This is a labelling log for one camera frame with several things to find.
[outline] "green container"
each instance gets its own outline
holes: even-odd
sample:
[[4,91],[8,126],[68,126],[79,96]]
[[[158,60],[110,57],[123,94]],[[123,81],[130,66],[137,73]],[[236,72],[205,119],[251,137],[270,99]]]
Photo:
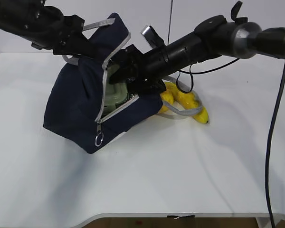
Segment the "green container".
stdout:
[[[108,81],[111,75],[113,75],[118,69],[118,65],[112,65],[108,68]],[[117,83],[114,85],[107,83],[104,99],[104,115],[111,113],[120,105],[127,102],[128,97],[129,94],[126,83]]]

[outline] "gray zipper trim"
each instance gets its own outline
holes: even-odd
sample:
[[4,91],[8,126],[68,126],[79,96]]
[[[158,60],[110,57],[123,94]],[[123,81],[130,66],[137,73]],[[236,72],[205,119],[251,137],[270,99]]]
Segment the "gray zipper trim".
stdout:
[[[126,39],[104,60],[104,63],[102,65],[102,69],[104,70],[104,75],[103,75],[103,99],[101,102],[101,107],[98,113],[98,116],[95,119],[95,122],[99,122],[102,123],[104,122],[101,117],[103,115],[104,112],[104,108],[105,108],[105,91],[106,91],[106,84],[107,84],[107,78],[108,78],[108,72],[107,72],[107,66],[108,63],[110,61],[110,59],[118,52],[120,51],[130,40],[131,38],[131,33],[128,34],[128,36],[126,37]],[[124,107],[127,103],[131,102],[133,99],[131,99],[130,101],[126,102],[125,104],[123,104],[122,106],[120,106],[118,109],[116,109],[115,111],[113,111],[112,113],[110,113],[108,116],[111,116],[112,114],[115,115],[115,112],[121,112],[122,110],[120,110],[120,108]]]
[[137,100],[139,99],[138,95],[135,95],[130,101],[124,103],[122,106],[116,108],[113,112],[111,112],[109,115],[105,116],[102,119],[102,122],[107,121],[108,119],[112,118],[113,116],[119,114],[122,110],[126,109],[127,107],[129,107],[130,105],[132,105],[133,103],[135,103]]

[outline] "zipper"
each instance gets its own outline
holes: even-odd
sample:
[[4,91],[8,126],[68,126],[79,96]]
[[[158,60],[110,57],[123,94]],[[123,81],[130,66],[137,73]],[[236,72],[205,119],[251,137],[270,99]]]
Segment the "zipper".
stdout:
[[102,118],[102,115],[103,115],[104,109],[105,109],[104,105],[105,105],[106,84],[107,84],[107,78],[108,78],[108,72],[107,72],[108,64],[109,64],[111,58],[129,42],[130,38],[131,38],[131,33],[129,33],[128,36],[126,37],[126,39],[124,39],[124,41],[105,59],[103,65],[102,65],[102,69],[104,70],[103,94],[102,94],[101,107],[100,107],[98,116],[95,119],[95,122],[97,122],[96,137],[95,137],[95,146],[96,147],[100,147],[101,144],[103,143],[103,140],[104,140],[104,133],[102,132],[101,124],[103,122],[107,121],[108,119],[112,118],[116,114],[120,113],[122,110],[126,109],[127,107],[129,107],[131,104],[133,104],[135,101],[137,101],[139,99],[139,96],[136,95],[130,101],[126,102],[125,104],[123,104],[122,106],[118,107],[116,110],[111,112],[109,115]]
[[103,65],[102,65],[102,69],[104,70],[104,75],[103,75],[103,96],[102,96],[102,102],[101,102],[101,107],[98,113],[97,118],[95,119],[95,122],[99,122],[99,120],[101,120],[103,112],[104,112],[104,108],[105,108],[105,92],[106,92],[106,84],[107,84],[107,78],[108,78],[108,72],[107,72],[107,68],[108,68],[108,64],[111,60],[111,58],[118,52],[120,51],[123,46],[125,46],[128,41],[131,38],[131,33],[128,34],[128,36],[126,37],[126,39],[124,39],[124,41],[105,59]]
[[96,137],[95,137],[95,146],[100,147],[101,144],[103,144],[104,140],[104,133],[101,129],[101,123],[97,123],[97,132],[96,132]]
[[96,129],[96,137],[95,137],[95,146],[100,147],[104,140],[104,133],[102,132],[101,124],[105,121],[111,119],[113,116],[119,114],[122,110],[126,109],[130,105],[132,105],[134,102],[136,102],[139,99],[138,95],[135,95],[130,101],[127,101],[120,107],[116,108],[113,112],[111,112],[109,115],[106,115],[104,118],[100,118],[97,121],[97,129]]

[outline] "white table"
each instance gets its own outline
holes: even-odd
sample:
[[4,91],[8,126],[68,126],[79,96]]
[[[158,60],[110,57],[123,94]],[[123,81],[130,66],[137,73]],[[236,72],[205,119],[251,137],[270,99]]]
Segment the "white table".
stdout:
[[[42,128],[63,65],[50,53],[0,54],[0,227],[81,227],[116,216],[267,216],[266,139],[282,60],[257,56],[196,76],[209,126],[154,116],[93,155]],[[274,213],[285,215],[285,93],[270,186]]]

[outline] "white wall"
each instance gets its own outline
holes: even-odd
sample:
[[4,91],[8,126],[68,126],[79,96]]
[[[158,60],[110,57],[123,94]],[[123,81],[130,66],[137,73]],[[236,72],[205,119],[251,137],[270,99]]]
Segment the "white wall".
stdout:
[[[243,0],[240,13],[263,28],[285,27],[285,0]],[[174,0],[174,15],[171,40],[191,32],[203,20],[223,14],[230,19],[230,10],[235,0]],[[132,39],[142,51],[148,45],[140,35],[146,24],[152,24],[167,40],[170,0],[47,0],[47,5],[60,8],[65,15],[77,14],[86,23],[100,21],[117,12],[129,28]],[[26,40],[0,30],[1,52],[36,52]]]

